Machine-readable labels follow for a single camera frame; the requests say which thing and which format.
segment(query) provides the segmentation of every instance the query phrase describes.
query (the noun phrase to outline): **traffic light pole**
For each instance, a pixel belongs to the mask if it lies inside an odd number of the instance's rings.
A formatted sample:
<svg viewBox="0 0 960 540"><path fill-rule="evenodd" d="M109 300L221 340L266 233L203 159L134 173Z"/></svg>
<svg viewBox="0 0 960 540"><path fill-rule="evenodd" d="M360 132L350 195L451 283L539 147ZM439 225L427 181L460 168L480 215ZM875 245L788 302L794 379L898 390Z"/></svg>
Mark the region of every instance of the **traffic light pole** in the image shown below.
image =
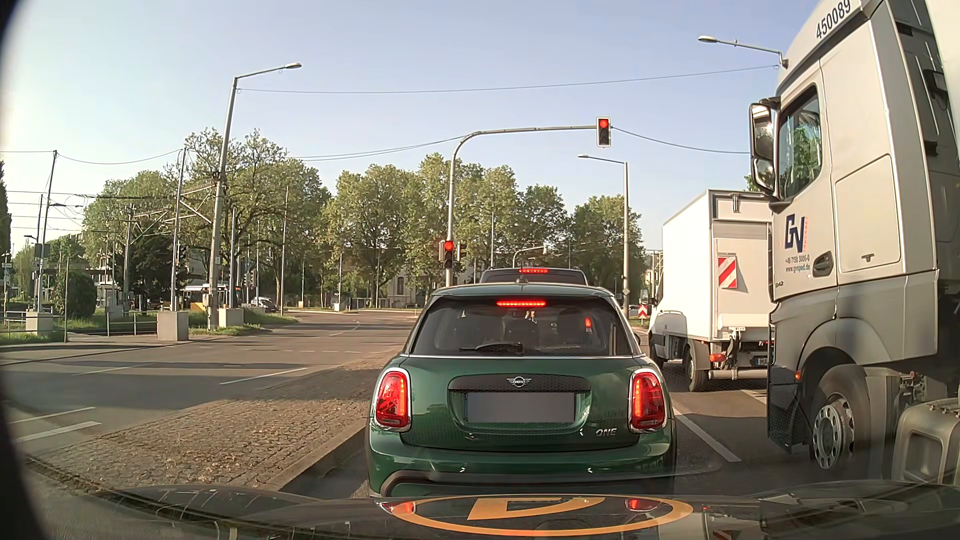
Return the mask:
<svg viewBox="0 0 960 540"><path fill-rule="evenodd" d="M446 239L453 240L453 177L456 173L457 167L457 154L460 152L460 147L464 145L468 140L480 136L480 135L505 135L505 134L525 134L532 132L568 132L576 130L596 130L595 125L589 126L554 126L547 128L512 128L509 130L486 130L482 132L473 132L469 135L464 136L460 139L460 142L457 144L456 150L453 151L453 158L450 160L450 180L449 180L449 193L447 194L446 201ZM453 285L453 269L447 268L446 273L446 286Z"/></svg>
<svg viewBox="0 0 960 540"><path fill-rule="evenodd" d="M173 263L170 268L170 310L179 311L177 304L177 266L180 262L180 245L178 235L180 234L180 194L183 193L183 169L186 168L186 149L184 148L182 161L180 162L180 179L177 181L177 199L174 202L174 249Z"/></svg>

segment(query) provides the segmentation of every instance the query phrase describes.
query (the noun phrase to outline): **lamp post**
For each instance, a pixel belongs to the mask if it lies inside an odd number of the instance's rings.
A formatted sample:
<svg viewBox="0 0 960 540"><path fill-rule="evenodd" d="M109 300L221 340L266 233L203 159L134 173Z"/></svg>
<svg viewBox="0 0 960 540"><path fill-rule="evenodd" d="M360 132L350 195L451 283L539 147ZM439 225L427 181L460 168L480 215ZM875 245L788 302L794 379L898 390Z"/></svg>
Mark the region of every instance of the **lamp post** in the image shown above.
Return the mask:
<svg viewBox="0 0 960 540"><path fill-rule="evenodd" d="M630 317L630 166L627 161L595 158L587 154L581 154L577 158L623 165L623 316Z"/></svg>
<svg viewBox="0 0 960 540"><path fill-rule="evenodd" d="M756 45L746 45L744 43L737 41L736 39L734 39L733 41L725 41L723 39L717 39L716 37L713 37L713 36L700 36L700 37L697 37L697 40L703 43L720 43L722 45L730 45L731 47L741 47L744 49L753 49L755 51L763 51L764 53L772 53L777 55L777 59L780 61L780 66L782 66L783 69L786 69L787 66L789 65L789 61L786 58L784 58L783 53L781 51L778 51L777 49L757 47Z"/></svg>
<svg viewBox="0 0 960 540"><path fill-rule="evenodd" d="M299 62L288 63L280 67L254 71L245 75L239 75L233 78L233 84L230 86L230 101L227 105L227 125L224 127L224 139L220 144L220 167L217 171L217 195L213 203L213 231L210 236L210 274L209 274L209 301L206 309L206 328L215 330L217 328L217 313L219 308L218 295L220 293L220 218L224 211L224 188L227 184L227 151L230 144L230 122L233 120L233 102L237 95L237 81L254 75L270 73L272 71L282 71L284 69L297 69Z"/></svg>

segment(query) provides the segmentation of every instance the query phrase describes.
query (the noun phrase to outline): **white road line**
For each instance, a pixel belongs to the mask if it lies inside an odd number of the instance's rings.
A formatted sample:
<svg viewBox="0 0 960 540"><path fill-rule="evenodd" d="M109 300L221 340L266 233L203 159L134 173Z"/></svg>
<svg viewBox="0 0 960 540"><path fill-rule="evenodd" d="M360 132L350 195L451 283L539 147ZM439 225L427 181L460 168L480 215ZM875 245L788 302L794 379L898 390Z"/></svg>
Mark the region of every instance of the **white road line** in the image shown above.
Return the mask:
<svg viewBox="0 0 960 540"><path fill-rule="evenodd" d="M736 463L737 461L740 461L740 458L737 457L736 454L731 452L730 449L728 449L724 445L720 444L720 441L711 437L710 434L702 430L700 426L697 426L696 424L694 424L692 420L690 420L689 418L687 418L686 416L682 415L679 412L674 411L674 414L677 416L677 420L680 420L681 424L690 428L690 430L693 431L695 435L703 439L705 443L707 443L711 448L713 448L724 459L726 459L730 463Z"/></svg>
<svg viewBox="0 0 960 540"><path fill-rule="evenodd" d="M147 363L145 363L145 364L136 364L135 366L110 367L110 368L107 368L107 369L98 369L98 370L96 370L96 371L84 371L83 373L75 373L75 374L73 374L73 375L74 375L74 377L76 377L76 376L78 376L78 375L93 375L94 373L106 373L107 371L118 371L118 370L121 370L121 369L130 369L130 368L132 368L132 367L143 367L143 366L149 366L149 365L152 365L152 364L156 364L156 362L147 362Z"/></svg>
<svg viewBox="0 0 960 540"><path fill-rule="evenodd" d="M283 375L285 373L293 373L295 371L303 371L305 367L299 367L297 369L288 369L286 371L278 371L276 373L268 373L266 375L257 375L256 377L247 377L246 379L237 379L237 380L225 380L221 384L234 384L235 382L243 382L244 380L254 380L254 379L263 379L264 377L272 377L274 375Z"/></svg>
<svg viewBox="0 0 960 540"><path fill-rule="evenodd" d="M61 416L62 414L70 414L73 412L80 412L82 410L90 410L91 408L97 408L95 406L85 406L83 408L75 408L73 410L65 410L64 412L55 412L53 414L44 414L43 416L31 416L30 418L23 418L20 420L14 420L11 424L19 424L21 422L30 422L31 420L41 420L43 418L53 418L54 416Z"/></svg>
<svg viewBox="0 0 960 540"><path fill-rule="evenodd" d="M64 426L62 428L56 428L55 430L41 431L40 433L34 433L32 435L24 435L22 437L18 437L15 442L25 443L27 441L35 441L37 439L42 439L44 437L60 435L61 433L69 433L70 431L93 428L94 426L100 426L100 423L99 422L82 422L80 424L74 424L73 426Z"/></svg>
<svg viewBox="0 0 960 540"><path fill-rule="evenodd" d="M333 337L334 335L340 335L341 333L347 333L348 331L355 331L356 329L360 328L360 321L353 321L353 322L356 323L357 326L351 328L350 330L344 330L344 331L338 331L336 333L332 333L328 337Z"/></svg>

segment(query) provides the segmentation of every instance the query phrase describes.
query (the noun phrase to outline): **truck front wheel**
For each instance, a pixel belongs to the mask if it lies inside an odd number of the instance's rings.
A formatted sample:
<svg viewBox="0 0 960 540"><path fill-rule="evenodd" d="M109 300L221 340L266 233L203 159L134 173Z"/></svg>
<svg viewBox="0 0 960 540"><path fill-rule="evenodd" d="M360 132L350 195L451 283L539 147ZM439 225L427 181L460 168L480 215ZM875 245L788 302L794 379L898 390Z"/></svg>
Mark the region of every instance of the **truck front wheel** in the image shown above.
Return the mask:
<svg viewBox="0 0 960 540"><path fill-rule="evenodd" d="M830 368L813 392L810 457L834 479L865 478L870 445L870 398L863 368Z"/></svg>

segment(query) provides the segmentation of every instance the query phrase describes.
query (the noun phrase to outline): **bush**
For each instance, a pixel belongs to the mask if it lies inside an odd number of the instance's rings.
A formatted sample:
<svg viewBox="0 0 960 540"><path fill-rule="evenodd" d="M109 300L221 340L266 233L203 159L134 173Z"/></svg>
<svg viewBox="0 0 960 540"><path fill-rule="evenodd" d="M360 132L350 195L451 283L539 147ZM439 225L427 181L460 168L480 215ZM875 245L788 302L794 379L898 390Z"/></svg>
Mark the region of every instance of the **bush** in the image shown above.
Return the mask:
<svg viewBox="0 0 960 540"><path fill-rule="evenodd" d="M66 314L71 319L86 319L97 310L97 286L86 272L70 271L69 286L66 290ZM63 276L57 277L57 286L50 294L57 313L63 314Z"/></svg>

